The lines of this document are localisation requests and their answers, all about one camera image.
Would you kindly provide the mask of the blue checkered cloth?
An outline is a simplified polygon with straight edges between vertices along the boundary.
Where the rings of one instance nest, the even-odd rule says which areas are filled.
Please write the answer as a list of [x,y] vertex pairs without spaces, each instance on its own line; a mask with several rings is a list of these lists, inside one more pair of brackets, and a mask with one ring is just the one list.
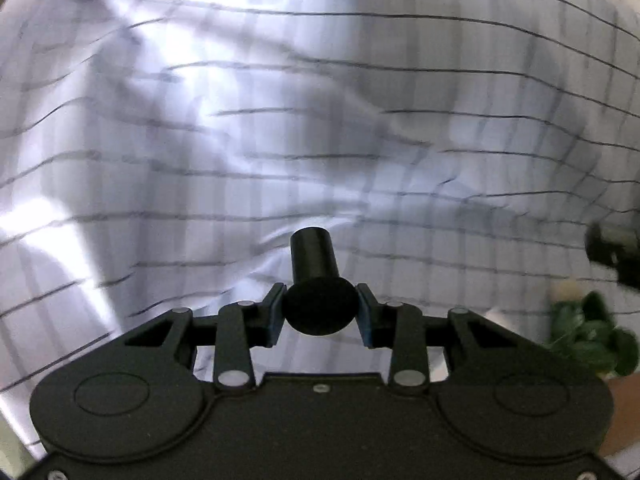
[[6,0],[1,413],[154,315],[259,299],[288,240],[429,314],[544,339],[550,286],[639,299],[588,224],[639,220],[639,15],[622,0]]

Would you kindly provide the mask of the green fabric scrunchie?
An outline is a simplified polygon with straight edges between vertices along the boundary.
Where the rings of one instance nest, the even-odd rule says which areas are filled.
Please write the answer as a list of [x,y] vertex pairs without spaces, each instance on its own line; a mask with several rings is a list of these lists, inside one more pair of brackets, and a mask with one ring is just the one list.
[[550,294],[549,349],[601,377],[627,377],[639,367],[639,338],[617,323],[600,292],[573,283]]

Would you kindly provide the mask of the grey black cylinder bottle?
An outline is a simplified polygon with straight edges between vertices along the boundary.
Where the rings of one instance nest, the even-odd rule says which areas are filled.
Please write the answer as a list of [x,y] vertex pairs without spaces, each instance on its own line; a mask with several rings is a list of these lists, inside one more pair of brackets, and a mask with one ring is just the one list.
[[585,251],[594,263],[617,273],[617,283],[639,289],[639,232],[593,223],[586,231]]

